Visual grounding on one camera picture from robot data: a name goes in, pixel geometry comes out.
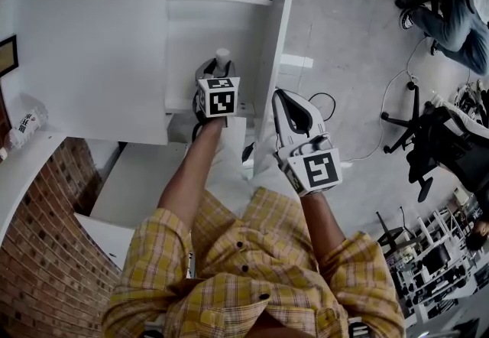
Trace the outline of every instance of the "gray concrete floor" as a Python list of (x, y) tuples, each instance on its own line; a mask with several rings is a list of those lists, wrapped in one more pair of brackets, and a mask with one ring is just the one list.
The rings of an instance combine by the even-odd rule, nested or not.
[[(403, 31), (398, 18), (394, 0), (293, 0), (283, 53), (306, 61), (281, 65), (278, 85), (305, 97), (317, 92), (335, 97), (335, 114), (326, 128), (343, 161), (364, 157), (377, 146), (387, 84), (406, 69), (423, 38), (417, 28)], [(419, 78), (421, 103), (435, 91), (448, 98), (468, 78), (466, 68), (441, 54), (431, 57), (428, 50), (429, 40), (423, 41), (410, 63), (411, 73)], [(401, 75), (387, 92), (384, 110), (391, 116), (410, 118), (413, 94), (406, 89), (408, 81), (406, 74)], [(331, 106), (323, 104), (327, 115)], [(402, 132), (384, 124), (381, 148), (392, 145)], [(405, 209), (407, 224), (414, 224), (418, 215), (442, 206), (458, 184), (450, 173), (436, 169), (430, 174), (434, 182), (428, 198), (417, 203), (419, 186), (407, 180), (406, 152), (386, 155), (381, 148), (344, 168), (343, 184), (325, 194), (347, 234), (356, 230), (378, 234), (376, 211), (389, 227), (401, 225), (399, 206)]]

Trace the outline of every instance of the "picture frame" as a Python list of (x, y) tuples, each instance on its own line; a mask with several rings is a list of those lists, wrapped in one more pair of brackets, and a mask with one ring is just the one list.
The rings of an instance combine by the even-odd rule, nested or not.
[(17, 36), (0, 41), (0, 78), (18, 67)]

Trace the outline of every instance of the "black office chair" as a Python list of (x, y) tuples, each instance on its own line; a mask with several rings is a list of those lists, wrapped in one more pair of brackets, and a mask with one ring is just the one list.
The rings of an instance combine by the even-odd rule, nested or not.
[(384, 147), (384, 152), (405, 148), (413, 136), (414, 148), (407, 160), (410, 183), (419, 182), (421, 186), (418, 202), (426, 199), (433, 182), (432, 177), (425, 180), (424, 175), (443, 164), (474, 193), (481, 209), (489, 212), (489, 139), (467, 130), (458, 115), (444, 106), (435, 108), (427, 102), (419, 116), (419, 88), (413, 82), (407, 87), (414, 90), (413, 118), (406, 122), (382, 113), (384, 121), (407, 128), (392, 148)]

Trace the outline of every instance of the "jeans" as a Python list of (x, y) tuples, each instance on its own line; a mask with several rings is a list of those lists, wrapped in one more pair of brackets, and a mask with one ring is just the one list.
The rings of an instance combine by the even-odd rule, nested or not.
[(411, 18), (415, 25), (438, 42), (448, 58), (481, 76), (487, 75), (489, 28), (478, 13), (472, 13), (465, 0), (448, 0), (442, 5), (444, 18), (426, 8), (417, 8)]

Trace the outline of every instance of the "white bottle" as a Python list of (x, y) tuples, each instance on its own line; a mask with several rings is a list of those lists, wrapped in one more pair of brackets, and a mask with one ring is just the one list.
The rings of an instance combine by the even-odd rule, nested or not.
[(223, 77), (226, 75), (226, 66), (228, 65), (229, 61), (231, 60), (231, 55), (229, 53), (229, 50), (226, 48), (219, 48), (215, 52), (215, 60), (217, 65), (215, 66), (214, 69), (214, 76), (215, 77)]
[(47, 110), (43, 106), (29, 111), (5, 136), (3, 147), (0, 148), (0, 158), (5, 160), (11, 151), (20, 149), (38, 128), (46, 124), (46, 121)]

